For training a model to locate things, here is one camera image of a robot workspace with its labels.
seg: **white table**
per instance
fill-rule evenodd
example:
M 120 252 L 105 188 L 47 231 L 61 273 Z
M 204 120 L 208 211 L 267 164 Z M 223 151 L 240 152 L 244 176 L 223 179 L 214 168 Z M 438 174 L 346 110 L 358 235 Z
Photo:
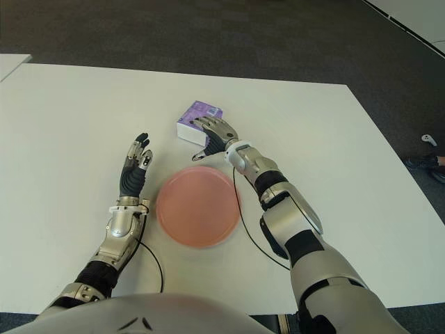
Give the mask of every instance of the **white table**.
M 0 82 L 20 66 L 31 59 L 30 54 L 0 54 Z
M 295 312 L 289 273 L 261 254 L 241 224 L 223 244 L 192 249 L 156 222 L 162 183 L 201 148 L 175 122 L 194 100 L 219 106 L 241 138 L 272 157 L 341 251 L 387 307 L 445 301 L 445 227 L 346 86 L 23 64 L 0 85 L 0 311 L 39 313 L 102 241 L 108 207 L 135 135 L 154 161 L 144 241 L 160 257 L 165 290 L 208 296 L 248 314 Z M 231 175 L 221 156 L 201 161 Z M 237 178 L 252 236 L 261 209 Z M 141 248 L 114 295 L 156 292 Z

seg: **black cable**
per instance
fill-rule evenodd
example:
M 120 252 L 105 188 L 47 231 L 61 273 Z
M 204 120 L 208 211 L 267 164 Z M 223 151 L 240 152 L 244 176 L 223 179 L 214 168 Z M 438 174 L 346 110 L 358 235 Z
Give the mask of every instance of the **black cable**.
M 236 190 L 236 183 L 235 183 L 235 167 L 233 169 L 233 175 L 232 175 L 233 181 L 234 181 L 234 188 L 235 188 L 235 196 L 236 196 L 236 202 L 238 203 L 238 210 L 239 210 L 239 215 L 241 216 L 241 221 L 243 222 L 244 225 L 244 229 L 245 232 L 248 234 L 249 239 L 253 242 L 253 244 L 265 255 L 267 256 L 269 259 L 271 259 L 272 261 L 274 261 L 276 264 L 278 264 L 279 266 L 290 270 L 288 267 L 284 266 L 283 264 L 279 263 L 276 259 L 274 259 L 273 257 L 271 257 L 268 253 L 266 253 L 260 246 L 258 246 L 258 244 L 255 242 L 255 240 L 252 238 L 252 236 L 249 233 L 249 230 L 247 228 L 247 226 L 245 225 L 244 222 L 244 218 L 243 218 L 243 213 L 241 212 L 241 206 L 239 204 L 239 199 L 238 199 L 238 191 Z
M 159 291 L 159 292 L 161 293 L 161 292 L 164 291 L 164 276 L 163 276 L 163 273 L 162 273 L 161 264 L 159 263 L 158 258 L 155 256 L 155 254 L 153 253 L 153 251 L 150 249 L 149 246 L 147 246 L 146 244 L 144 244 L 144 243 L 143 243 L 141 240 L 139 240 L 139 239 L 136 239 L 136 240 L 138 240 L 138 243 L 139 243 L 140 245 L 144 246 L 144 247 L 147 249 L 147 251 L 149 251 L 149 252 L 152 254 L 154 260 L 155 260 L 156 263 L 158 264 L 159 273 L 161 274 L 161 291 Z

